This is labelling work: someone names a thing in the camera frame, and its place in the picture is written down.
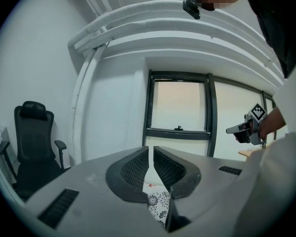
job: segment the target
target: black window frame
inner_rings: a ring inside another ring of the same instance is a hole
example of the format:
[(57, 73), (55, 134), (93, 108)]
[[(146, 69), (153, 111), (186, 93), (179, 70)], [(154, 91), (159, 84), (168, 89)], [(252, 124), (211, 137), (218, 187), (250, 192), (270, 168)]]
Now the black window frame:
[[(203, 83), (205, 87), (205, 131), (184, 131), (151, 128), (152, 105), (155, 82), (195, 82)], [(198, 74), (189, 72), (152, 71), (149, 70), (149, 80), (146, 98), (146, 111), (143, 130), (143, 146), (146, 137), (158, 137), (181, 140), (208, 140), (207, 156), (213, 156), (217, 133), (217, 101), (215, 84), (212, 74)]]

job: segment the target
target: patterned cloth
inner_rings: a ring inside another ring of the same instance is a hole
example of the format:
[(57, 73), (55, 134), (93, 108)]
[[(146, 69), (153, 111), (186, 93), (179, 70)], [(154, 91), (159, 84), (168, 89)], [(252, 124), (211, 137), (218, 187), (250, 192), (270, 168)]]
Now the patterned cloth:
[(162, 185), (144, 183), (143, 192), (148, 194), (148, 208), (157, 222), (165, 227), (169, 210), (170, 194)]

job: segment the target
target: chair armrest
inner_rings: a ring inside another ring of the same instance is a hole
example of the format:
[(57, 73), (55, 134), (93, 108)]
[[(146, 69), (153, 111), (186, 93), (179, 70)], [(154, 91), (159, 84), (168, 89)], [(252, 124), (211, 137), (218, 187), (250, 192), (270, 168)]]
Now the chair armrest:
[(64, 142), (62, 142), (61, 140), (55, 140), (55, 144), (58, 147), (59, 150), (65, 150), (67, 149), (67, 146)]
[(8, 146), (10, 145), (9, 141), (1, 141), (0, 144), (0, 155), (3, 155), (4, 152), (6, 151), (6, 149), (8, 148)]
[(67, 146), (61, 140), (55, 140), (55, 144), (58, 147), (59, 161), (60, 161), (61, 169), (64, 170), (63, 150), (67, 149)]

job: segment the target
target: black mesh office chair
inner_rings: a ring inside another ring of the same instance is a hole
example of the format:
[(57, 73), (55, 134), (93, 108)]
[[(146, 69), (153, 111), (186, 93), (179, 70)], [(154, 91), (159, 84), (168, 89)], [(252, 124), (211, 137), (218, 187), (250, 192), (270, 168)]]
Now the black mesh office chair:
[(0, 154), (4, 155), (8, 167), (15, 177), (16, 192), (22, 199), (28, 199), (34, 192), (51, 182), (64, 172), (63, 153), (66, 145), (55, 141), (59, 149), (61, 167), (55, 160), (51, 147), (51, 128), (54, 114), (46, 110), (43, 104), (27, 101), (14, 110), (17, 158), (21, 163), (16, 175), (7, 156), (9, 142), (2, 142)]

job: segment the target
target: chair headrest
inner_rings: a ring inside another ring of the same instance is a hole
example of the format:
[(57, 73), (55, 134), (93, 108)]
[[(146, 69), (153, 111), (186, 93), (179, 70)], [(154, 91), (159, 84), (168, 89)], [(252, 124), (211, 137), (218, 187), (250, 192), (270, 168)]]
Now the chair headrest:
[(20, 117), (47, 120), (46, 107), (38, 102), (26, 101), (22, 105)]

